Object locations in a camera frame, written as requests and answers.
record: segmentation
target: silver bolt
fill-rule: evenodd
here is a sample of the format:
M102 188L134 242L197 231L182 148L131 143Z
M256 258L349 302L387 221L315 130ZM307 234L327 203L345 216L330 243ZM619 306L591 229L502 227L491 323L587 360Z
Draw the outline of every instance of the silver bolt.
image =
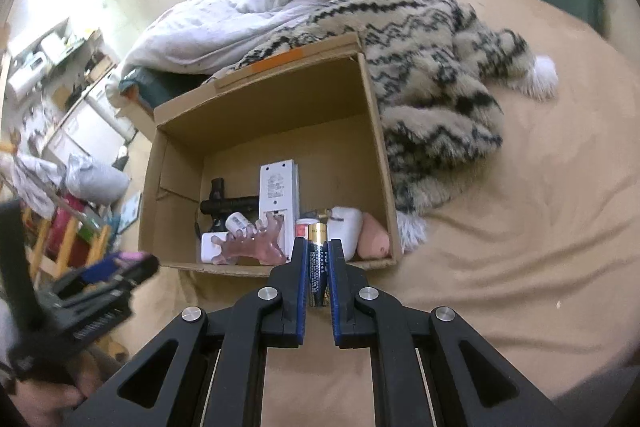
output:
M380 295L380 293L378 292L378 290L371 286L364 286L364 288L360 288L358 295L361 299L365 299L366 301L373 301L378 298L378 295Z
M448 306L440 306L440 308L436 308L436 317L443 322L451 322L456 318L456 312Z
M263 301L270 301L278 296L278 290L272 286L265 286L258 290L258 297Z
M189 306L182 310L180 317L187 322L195 322L202 317L202 310L197 306Z

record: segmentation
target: fuzzy blanket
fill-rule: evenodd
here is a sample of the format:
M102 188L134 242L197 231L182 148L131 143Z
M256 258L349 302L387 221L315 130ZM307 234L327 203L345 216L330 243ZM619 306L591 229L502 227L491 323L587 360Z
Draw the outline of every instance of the fuzzy blanket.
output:
M425 211L467 187L502 143L502 110L484 84L543 100L555 93L555 67L548 57L534 57L520 35L489 29L456 0L334 0L231 70L346 32L357 32L364 48L402 250L410 251L426 237Z

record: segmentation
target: beige bed sheet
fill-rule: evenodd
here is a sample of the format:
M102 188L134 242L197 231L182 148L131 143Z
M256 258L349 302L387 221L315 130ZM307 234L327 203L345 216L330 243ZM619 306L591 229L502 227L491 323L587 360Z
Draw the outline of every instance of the beige bed sheet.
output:
M640 75L539 0L463 1L553 58L558 98L492 88L504 145L486 178L428 217L426 245L369 281L410 307L453 307L556 396L640 341ZM150 337L184 304L211 311L261 283L164 269L140 290L156 291L164 314L148 309L126 327L147 321ZM373 424L368 353L335 348L328 312L310 312L305 346L269 353L263 425Z

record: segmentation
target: white trash bag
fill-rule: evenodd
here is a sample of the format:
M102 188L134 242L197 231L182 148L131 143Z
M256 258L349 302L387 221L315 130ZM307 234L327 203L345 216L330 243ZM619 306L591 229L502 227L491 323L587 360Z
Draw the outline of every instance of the white trash bag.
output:
M124 196L129 177L90 156L69 155L66 188L76 198L109 205Z

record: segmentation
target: cardboard box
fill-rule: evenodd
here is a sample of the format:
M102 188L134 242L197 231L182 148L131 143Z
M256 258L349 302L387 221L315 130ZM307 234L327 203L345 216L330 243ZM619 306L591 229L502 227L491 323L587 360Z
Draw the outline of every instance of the cardboard box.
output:
M392 256L353 264L396 263L398 227L382 128L356 34L252 64L160 105L154 117L139 246L163 265L267 276L270 266L200 263L194 222L203 231L210 227L198 208L212 178L225 179L227 197L258 194L260 166L290 158L299 169L300 212L340 205L371 213L390 232Z

